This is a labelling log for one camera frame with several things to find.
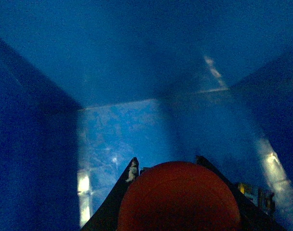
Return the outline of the left gripper white-stained left finger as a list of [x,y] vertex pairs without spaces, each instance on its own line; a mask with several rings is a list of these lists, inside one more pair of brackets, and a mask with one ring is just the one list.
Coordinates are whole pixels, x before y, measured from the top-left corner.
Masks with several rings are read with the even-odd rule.
[[115,231],[120,205],[129,186],[139,176],[139,161],[133,157],[98,210],[81,228],[82,231]]

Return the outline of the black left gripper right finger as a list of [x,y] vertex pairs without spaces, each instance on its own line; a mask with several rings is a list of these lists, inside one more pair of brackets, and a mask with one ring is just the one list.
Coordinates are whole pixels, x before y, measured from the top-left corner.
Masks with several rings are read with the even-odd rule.
[[241,216],[241,231],[285,231],[269,215],[254,205],[241,191],[229,181],[208,159],[204,156],[196,156],[196,164],[204,166],[215,173],[231,190],[236,199]]

